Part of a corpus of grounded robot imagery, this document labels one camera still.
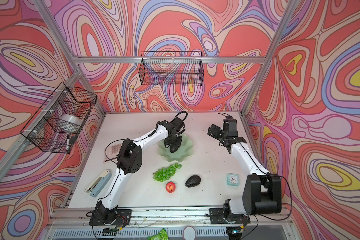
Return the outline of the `green grape bunch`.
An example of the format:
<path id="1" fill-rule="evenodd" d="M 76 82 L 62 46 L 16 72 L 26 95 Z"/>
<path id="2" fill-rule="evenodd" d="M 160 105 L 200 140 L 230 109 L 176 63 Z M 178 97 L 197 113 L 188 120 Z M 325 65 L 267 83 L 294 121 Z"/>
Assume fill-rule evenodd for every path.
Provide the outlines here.
<path id="1" fill-rule="evenodd" d="M 163 167 L 153 173 L 153 180 L 160 183 L 168 181 L 180 168 L 182 168 L 182 165 L 179 163 L 171 164 L 168 167 Z"/>

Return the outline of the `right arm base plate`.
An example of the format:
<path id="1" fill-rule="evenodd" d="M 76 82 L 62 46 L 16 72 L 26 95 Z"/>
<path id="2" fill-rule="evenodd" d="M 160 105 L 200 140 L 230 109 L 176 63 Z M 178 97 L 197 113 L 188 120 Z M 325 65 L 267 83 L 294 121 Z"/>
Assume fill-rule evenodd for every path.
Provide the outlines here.
<path id="1" fill-rule="evenodd" d="M 246 226 L 251 222 L 248 215 L 233 214 L 229 210 L 225 210 L 224 208 L 210 208 L 209 212 L 205 214 L 205 216 L 210 219 L 210 222 L 213 225 L 241 224 Z"/>

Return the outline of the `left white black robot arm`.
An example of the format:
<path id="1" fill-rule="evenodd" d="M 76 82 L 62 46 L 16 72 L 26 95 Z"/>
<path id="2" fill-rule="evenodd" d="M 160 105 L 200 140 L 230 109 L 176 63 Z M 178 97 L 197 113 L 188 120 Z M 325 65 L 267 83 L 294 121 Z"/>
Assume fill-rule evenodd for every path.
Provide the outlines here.
<path id="1" fill-rule="evenodd" d="M 170 153 L 176 152 L 182 143 L 181 134 L 185 132 L 185 119 L 188 113 L 179 112 L 170 122 L 158 121 L 155 129 L 137 139 L 125 139 L 117 156 L 117 172 L 103 198 L 99 198 L 95 209 L 91 212 L 89 225 L 113 225 L 117 219 L 117 207 L 122 192 L 132 174 L 142 166 L 143 152 L 147 148 L 164 141 Z"/>

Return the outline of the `red fake apple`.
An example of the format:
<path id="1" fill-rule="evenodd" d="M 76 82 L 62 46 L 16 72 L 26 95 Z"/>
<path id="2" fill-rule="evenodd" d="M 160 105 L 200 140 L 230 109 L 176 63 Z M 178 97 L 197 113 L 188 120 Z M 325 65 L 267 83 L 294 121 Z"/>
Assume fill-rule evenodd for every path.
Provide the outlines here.
<path id="1" fill-rule="evenodd" d="M 173 183 L 173 182 L 168 182 L 168 183 L 166 184 L 166 191 L 167 191 L 168 193 L 173 193 L 175 190 L 176 190 L 176 184 L 175 184 L 175 183 Z"/>

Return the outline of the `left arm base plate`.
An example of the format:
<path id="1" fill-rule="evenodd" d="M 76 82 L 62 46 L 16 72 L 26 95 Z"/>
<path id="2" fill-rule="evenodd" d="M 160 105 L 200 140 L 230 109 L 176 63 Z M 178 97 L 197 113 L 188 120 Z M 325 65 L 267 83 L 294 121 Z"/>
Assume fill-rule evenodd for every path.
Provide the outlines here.
<path id="1" fill-rule="evenodd" d="M 86 217 L 90 218 L 90 226 L 119 226 L 125 227 L 130 224 L 132 209 L 121 209 L 115 211 L 90 211 Z"/>

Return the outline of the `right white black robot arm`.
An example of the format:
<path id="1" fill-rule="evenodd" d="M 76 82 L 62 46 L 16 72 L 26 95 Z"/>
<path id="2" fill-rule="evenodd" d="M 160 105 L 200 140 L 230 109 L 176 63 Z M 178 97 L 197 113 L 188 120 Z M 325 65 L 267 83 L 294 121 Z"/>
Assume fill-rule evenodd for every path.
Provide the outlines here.
<path id="1" fill-rule="evenodd" d="M 250 151 L 246 140 L 239 136 L 237 120 L 226 113 L 223 126 L 212 124 L 208 135 L 219 141 L 240 164 L 246 176 L 240 198 L 227 199 L 223 205 L 225 218 L 230 215 L 279 214 L 282 210 L 282 178 L 270 173 Z"/>

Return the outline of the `dark avocado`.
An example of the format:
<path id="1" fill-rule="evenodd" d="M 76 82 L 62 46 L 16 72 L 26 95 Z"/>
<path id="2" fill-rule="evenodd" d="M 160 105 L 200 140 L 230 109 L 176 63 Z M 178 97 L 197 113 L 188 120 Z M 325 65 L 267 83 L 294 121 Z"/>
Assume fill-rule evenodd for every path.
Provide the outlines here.
<path id="1" fill-rule="evenodd" d="M 178 145 L 170 145 L 169 147 L 170 153 L 175 153 L 179 148 L 180 146 Z"/>
<path id="2" fill-rule="evenodd" d="M 187 188 L 193 188 L 198 186 L 201 183 L 201 177 L 199 175 L 190 176 L 185 183 Z"/>

